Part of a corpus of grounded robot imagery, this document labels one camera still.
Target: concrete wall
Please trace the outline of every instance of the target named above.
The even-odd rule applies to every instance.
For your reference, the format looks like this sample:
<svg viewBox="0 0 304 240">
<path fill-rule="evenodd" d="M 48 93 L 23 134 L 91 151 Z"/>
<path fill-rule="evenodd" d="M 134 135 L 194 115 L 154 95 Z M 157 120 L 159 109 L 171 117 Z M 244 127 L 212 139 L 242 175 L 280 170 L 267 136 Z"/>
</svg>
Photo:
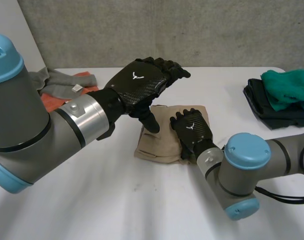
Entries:
<svg viewBox="0 0 304 240">
<path fill-rule="evenodd" d="M 304 0 L 19 0 L 45 63 L 304 68 Z"/>
</svg>

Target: clothing label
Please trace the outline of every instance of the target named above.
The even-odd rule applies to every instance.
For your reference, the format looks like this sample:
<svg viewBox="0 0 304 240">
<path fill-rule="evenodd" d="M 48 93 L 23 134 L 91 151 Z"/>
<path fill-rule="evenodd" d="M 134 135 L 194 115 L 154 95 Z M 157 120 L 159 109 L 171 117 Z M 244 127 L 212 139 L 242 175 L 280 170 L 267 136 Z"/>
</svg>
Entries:
<svg viewBox="0 0 304 240">
<path fill-rule="evenodd" d="M 73 92 L 78 92 L 79 90 L 83 89 L 83 87 L 79 84 L 76 84 L 73 88 L 72 88 L 72 91 Z"/>
</svg>

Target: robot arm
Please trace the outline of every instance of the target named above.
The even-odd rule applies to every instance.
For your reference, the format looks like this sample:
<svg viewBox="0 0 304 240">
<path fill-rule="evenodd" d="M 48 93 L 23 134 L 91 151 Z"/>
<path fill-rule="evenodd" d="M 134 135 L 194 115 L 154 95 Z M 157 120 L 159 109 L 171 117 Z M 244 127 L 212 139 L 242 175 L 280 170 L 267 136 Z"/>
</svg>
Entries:
<svg viewBox="0 0 304 240">
<path fill-rule="evenodd" d="M 149 106 L 183 77 L 190 73 L 176 62 L 137 59 L 104 89 L 47 113 L 23 58 L 0 35 L 0 186 L 10 193 L 31 186 L 93 140 L 110 136 L 122 114 L 157 133 Z"/>
<path fill-rule="evenodd" d="M 198 167 L 232 220 L 246 218 L 259 209 L 253 194 L 258 181 L 304 174 L 304 134 L 265 141 L 238 133 L 222 151 L 213 144 L 211 130 L 200 112 L 185 110 L 184 116 L 172 118 L 171 123 L 182 144 L 194 151 Z M 186 126 L 193 123 L 196 127 L 187 132 Z"/>
</svg>

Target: orange cloth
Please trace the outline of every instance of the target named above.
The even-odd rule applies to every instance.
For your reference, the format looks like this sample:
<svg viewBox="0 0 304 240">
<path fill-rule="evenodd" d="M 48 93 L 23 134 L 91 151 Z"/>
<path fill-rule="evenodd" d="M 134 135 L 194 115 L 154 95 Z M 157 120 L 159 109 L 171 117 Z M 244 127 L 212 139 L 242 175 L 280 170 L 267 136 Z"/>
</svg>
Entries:
<svg viewBox="0 0 304 240">
<path fill-rule="evenodd" d="M 74 76 L 88 76 L 90 75 L 90 73 L 88 71 L 85 72 L 80 72 L 78 74 L 75 74 Z M 92 92 L 92 91 L 97 91 L 98 87 L 96 86 L 91 86 L 91 87 L 85 87 L 83 88 L 83 91 L 81 93 L 81 95 Z M 41 99 L 43 101 L 43 104 L 47 110 L 47 112 L 51 112 L 54 111 L 55 109 L 59 108 L 61 105 L 64 104 L 64 102 L 69 101 L 70 99 L 60 99 L 57 97 L 53 97 L 47 93 L 42 94 Z"/>
</svg>

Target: folded clothes pile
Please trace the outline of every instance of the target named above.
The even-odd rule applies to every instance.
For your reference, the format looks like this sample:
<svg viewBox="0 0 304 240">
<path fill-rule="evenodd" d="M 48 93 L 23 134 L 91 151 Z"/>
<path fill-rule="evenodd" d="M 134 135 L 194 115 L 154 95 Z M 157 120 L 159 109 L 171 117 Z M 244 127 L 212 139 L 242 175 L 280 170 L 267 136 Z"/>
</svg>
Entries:
<svg viewBox="0 0 304 240">
<path fill-rule="evenodd" d="M 175 116 L 177 112 L 183 114 L 184 109 L 190 110 L 191 108 L 199 110 L 207 124 L 209 124 L 207 111 L 204 106 L 151 106 L 151 112 L 160 125 L 160 132 L 151 133 L 143 127 L 134 156 L 164 164 L 188 164 L 195 162 L 194 156 L 191 156 L 188 160 L 182 160 L 182 146 L 170 124 L 170 118 Z"/>
<path fill-rule="evenodd" d="M 88 71 L 70 76 L 45 67 L 29 74 L 48 112 L 59 108 L 66 101 L 98 90 L 95 76 Z"/>
<path fill-rule="evenodd" d="M 244 88 L 254 112 L 270 129 L 304 127 L 304 70 L 267 71 Z"/>
</svg>

